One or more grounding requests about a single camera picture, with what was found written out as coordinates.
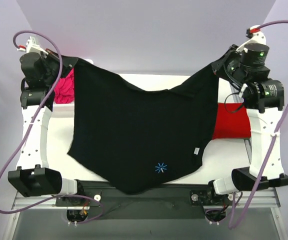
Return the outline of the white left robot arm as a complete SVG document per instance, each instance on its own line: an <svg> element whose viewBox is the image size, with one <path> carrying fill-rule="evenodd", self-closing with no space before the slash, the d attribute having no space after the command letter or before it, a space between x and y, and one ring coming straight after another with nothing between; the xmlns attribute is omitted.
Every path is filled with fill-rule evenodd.
<svg viewBox="0 0 288 240"><path fill-rule="evenodd" d="M67 195L74 206L85 201L78 182L50 169L47 159L48 126L55 98L51 88L57 77L66 77L78 60L77 57L59 58L49 49L25 53L19 59L24 74L20 87L23 143L16 169L8 172L7 179L24 197Z"/></svg>

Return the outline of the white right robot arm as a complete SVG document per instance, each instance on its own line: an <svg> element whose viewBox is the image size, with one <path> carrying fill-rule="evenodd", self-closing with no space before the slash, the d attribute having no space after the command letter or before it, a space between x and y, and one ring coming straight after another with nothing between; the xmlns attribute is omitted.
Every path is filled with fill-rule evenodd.
<svg viewBox="0 0 288 240"><path fill-rule="evenodd" d="M269 49L261 43L233 44L211 64L216 76L236 86L251 133L250 165L214 180L213 187L205 192L211 204L217 204L225 194L288 186L281 160L280 132L276 129L285 105L284 86L269 78L270 69L265 65Z"/></svg>

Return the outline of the black t shirt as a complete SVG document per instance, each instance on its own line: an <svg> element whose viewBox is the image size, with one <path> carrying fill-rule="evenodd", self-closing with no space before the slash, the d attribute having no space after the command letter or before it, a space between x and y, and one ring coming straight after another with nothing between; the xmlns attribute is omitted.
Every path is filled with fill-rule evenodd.
<svg viewBox="0 0 288 240"><path fill-rule="evenodd" d="M145 91L81 59L68 155L126 194L189 175L212 140L218 90L211 65L173 88Z"/></svg>

